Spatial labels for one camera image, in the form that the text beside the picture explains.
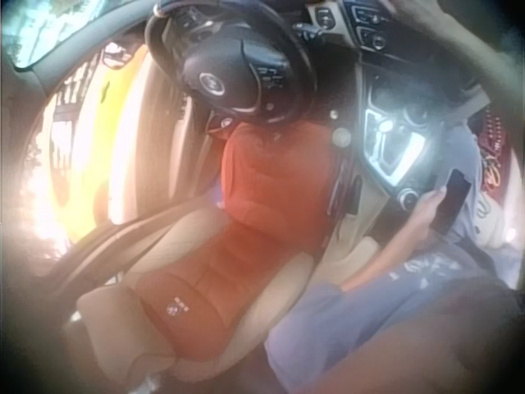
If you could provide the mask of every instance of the red seat cover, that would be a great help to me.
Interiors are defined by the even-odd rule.
[[[183,259],[144,274],[135,288],[179,357],[220,355],[279,269],[300,250],[320,250],[331,225],[326,208],[335,162],[324,127],[235,130],[222,168],[233,223]]]

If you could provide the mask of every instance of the hand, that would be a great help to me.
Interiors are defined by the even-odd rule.
[[[379,0],[392,16],[422,33],[440,29],[447,17],[437,0]]]
[[[446,196],[446,187],[424,194],[412,211],[407,227],[414,237],[424,241],[430,232],[430,225],[436,218],[437,207]]]

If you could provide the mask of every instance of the steering wheel logo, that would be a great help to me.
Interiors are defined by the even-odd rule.
[[[214,96],[222,96],[226,92],[224,83],[213,74],[203,72],[199,76],[199,81],[204,90]]]

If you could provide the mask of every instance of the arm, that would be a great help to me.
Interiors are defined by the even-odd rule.
[[[341,285],[342,290],[349,291],[370,282],[373,278],[407,261],[420,243],[428,237],[437,207],[445,195],[445,188],[425,194],[419,200],[410,219],[386,248],[379,252],[365,268],[344,282]]]
[[[437,0],[380,0],[390,13],[447,48],[479,78],[500,110],[516,154],[523,159],[523,64],[496,52],[441,9]]]

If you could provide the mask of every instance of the yellow vehicle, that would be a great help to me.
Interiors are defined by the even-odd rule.
[[[48,145],[44,152],[49,152],[44,157],[51,180],[51,200],[57,220],[72,243],[107,220],[116,131],[146,53],[146,47],[141,47],[118,70],[98,63],[74,125],[57,118],[60,94],[55,95],[44,114],[44,139]]]

